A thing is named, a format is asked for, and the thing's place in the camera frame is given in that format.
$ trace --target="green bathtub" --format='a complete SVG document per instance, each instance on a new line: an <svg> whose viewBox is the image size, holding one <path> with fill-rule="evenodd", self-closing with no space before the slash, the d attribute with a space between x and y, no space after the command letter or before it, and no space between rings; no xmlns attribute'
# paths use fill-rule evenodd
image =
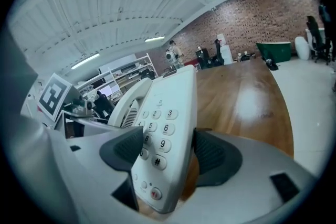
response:
<svg viewBox="0 0 336 224"><path fill-rule="evenodd" d="M290 42L257 42L256 45L265 59L272 59L275 63L290 60Z"/></svg>

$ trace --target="wooden table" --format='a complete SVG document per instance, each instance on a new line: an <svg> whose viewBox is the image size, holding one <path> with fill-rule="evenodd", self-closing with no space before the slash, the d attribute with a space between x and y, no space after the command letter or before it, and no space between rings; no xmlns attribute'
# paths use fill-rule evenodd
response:
<svg viewBox="0 0 336 224"><path fill-rule="evenodd" d="M293 157L287 107L261 59L199 71L197 97L197 127L262 141Z"/></svg>

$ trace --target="white floor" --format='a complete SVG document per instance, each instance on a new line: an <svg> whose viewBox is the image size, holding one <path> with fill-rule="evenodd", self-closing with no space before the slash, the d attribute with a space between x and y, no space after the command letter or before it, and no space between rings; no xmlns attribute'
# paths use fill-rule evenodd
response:
<svg viewBox="0 0 336 224"><path fill-rule="evenodd" d="M272 74L289 112L294 159L319 176L335 138L336 95L331 89L336 73L325 62L292 58Z"/></svg>

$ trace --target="ceiling light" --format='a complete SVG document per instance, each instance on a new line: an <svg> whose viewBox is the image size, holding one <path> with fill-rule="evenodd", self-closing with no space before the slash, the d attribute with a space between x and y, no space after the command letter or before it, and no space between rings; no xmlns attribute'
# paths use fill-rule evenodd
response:
<svg viewBox="0 0 336 224"><path fill-rule="evenodd" d="M99 54L92 55L89 58L86 58L85 60L83 60L82 62L79 62L78 64L74 65L73 67L71 67L71 69L75 69L75 68L81 66L82 64L84 64L84 63L86 63L86 62L88 62L88 61L90 61L90 60L92 60L92 59L94 59L98 56L99 56Z"/></svg>
<svg viewBox="0 0 336 224"><path fill-rule="evenodd" d="M148 38L145 39L145 42L149 42L149 41L155 41L155 40L160 40L160 39L164 39L165 37L154 37L154 38Z"/></svg>

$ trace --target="white telephone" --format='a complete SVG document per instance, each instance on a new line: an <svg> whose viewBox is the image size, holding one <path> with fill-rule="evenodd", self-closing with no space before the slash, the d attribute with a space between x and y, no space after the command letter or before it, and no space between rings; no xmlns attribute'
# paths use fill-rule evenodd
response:
<svg viewBox="0 0 336 224"><path fill-rule="evenodd" d="M173 211L181 196L196 120L193 66L153 81L141 80L123 96L110 116L109 125L144 126L143 149L132 167L133 185L136 194L159 213Z"/></svg>

